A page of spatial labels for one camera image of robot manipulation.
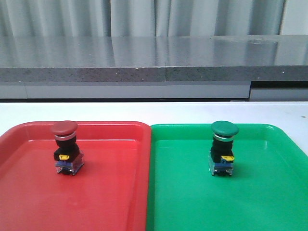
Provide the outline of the green plastic tray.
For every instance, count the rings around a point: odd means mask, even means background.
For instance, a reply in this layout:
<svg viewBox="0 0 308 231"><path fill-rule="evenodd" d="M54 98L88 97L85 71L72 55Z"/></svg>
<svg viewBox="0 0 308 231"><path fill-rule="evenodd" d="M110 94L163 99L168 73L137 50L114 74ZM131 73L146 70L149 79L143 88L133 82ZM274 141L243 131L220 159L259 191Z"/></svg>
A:
<svg viewBox="0 0 308 231"><path fill-rule="evenodd" d="M278 127L240 124L232 176L212 176L209 124L152 126L149 231L305 231L308 157Z"/></svg>

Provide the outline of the green mushroom push button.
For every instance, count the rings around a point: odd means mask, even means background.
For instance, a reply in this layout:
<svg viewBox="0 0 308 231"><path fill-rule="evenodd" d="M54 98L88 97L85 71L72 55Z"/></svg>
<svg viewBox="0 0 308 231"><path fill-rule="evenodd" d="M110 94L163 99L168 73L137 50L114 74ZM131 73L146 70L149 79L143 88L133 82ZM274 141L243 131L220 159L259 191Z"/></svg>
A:
<svg viewBox="0 0 308 231"><path fill-rule="evenodd" d="M213 132L212 147L208 156L209 169L212 176L231 176L235 160L232 151L234 136L239 128L229 121L215 121L211 125Z"/></svg>

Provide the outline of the red plastic tray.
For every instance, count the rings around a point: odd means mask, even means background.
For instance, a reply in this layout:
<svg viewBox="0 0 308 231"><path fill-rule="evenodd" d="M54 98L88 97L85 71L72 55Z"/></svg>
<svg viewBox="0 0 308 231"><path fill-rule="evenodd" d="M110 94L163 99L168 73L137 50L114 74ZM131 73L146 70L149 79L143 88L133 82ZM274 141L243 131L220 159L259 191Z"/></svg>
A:
<svg viewBox="0 0 308 231"><path fill-rule="evenodd" d="M141 122L79 122L85 164L56 173L51 122L15 126L0 138L3 231L146 229L151 128Z"/></svg>

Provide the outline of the red mushroom push button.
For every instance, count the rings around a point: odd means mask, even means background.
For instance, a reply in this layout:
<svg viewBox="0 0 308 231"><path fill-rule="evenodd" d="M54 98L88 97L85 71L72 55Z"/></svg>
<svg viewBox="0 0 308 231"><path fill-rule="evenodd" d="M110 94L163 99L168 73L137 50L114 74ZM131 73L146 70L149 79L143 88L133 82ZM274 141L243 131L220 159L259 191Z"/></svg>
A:
<svg viewBox="0 0 308 231"><path fill-rule="evenodd" d="M70 120L58 121L51 127L58 145L53 154L57 173L76 175L84 165L84 153L77 145L77 128L77 122Z"/></svg>

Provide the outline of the grey granite counter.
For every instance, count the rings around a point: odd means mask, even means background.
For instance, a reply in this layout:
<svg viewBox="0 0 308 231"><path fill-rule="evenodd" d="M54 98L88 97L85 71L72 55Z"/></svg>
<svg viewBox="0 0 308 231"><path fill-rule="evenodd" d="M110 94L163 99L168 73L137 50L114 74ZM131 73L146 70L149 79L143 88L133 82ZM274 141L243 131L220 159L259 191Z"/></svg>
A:
<svg viewBox="0 0 308 231"><path fill-rule="evenodd" d="M1 37L1 101L306 101L304 35Z"/></svg>

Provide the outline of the white pleated curtain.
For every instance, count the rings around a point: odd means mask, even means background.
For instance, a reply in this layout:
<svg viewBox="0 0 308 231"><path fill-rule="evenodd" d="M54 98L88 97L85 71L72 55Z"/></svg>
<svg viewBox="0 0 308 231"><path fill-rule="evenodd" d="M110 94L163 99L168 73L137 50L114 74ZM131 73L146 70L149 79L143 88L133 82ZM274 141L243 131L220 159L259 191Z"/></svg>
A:
<svg viewBox="0 0 308 231"><path fill-rule="evenodd" d="M2 36L306 35L305 0L3 0Z"/></svg>

